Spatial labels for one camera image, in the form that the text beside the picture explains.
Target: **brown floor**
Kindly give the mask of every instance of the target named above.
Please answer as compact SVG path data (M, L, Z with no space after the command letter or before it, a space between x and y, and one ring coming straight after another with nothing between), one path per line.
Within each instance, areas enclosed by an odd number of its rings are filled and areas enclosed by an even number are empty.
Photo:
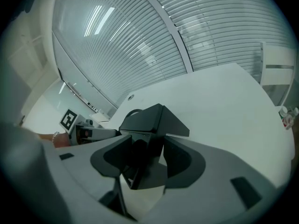
M292 170L291 170L291 172L293 173L299 162L299 117L295 119L295 123L292 129L293 129L294 140L295 140L295 158L292 160Z

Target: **chair backrest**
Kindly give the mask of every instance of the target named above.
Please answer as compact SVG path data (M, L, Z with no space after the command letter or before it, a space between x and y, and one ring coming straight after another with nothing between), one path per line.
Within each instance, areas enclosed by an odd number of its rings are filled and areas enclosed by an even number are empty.
M262 76L260 85L292 84L296 49L261 42Z

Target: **bracelet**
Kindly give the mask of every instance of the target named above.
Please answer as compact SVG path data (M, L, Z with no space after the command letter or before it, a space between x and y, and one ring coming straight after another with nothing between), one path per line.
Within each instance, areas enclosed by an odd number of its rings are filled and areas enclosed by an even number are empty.
M55 137L59 134L59 132L55 132L54 135L53 135L53 138L52 138L52 143L54 143L54 139Z

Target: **window blind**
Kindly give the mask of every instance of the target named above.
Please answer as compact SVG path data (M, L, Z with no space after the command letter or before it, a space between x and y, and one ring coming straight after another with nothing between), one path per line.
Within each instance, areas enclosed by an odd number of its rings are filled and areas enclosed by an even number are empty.
M295 47L273 0L158 0L178 27L194 70L236 62L260 75L260 42Z
M186 73L172 36L147 0L56 0L53 32L116 107L131 91Z

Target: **white table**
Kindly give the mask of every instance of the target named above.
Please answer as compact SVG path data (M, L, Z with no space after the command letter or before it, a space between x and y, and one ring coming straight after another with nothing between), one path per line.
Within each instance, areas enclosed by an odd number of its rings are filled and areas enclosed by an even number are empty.
M238 64L185 74L134 91L128 97L107 128L118 129L133 109L160 103L190 129L187 139L234 153L276 187L288 181L293 138L285 131L266 92ZM130 190L122 181L128 211L135 218L141 218L162 195L163 187Z

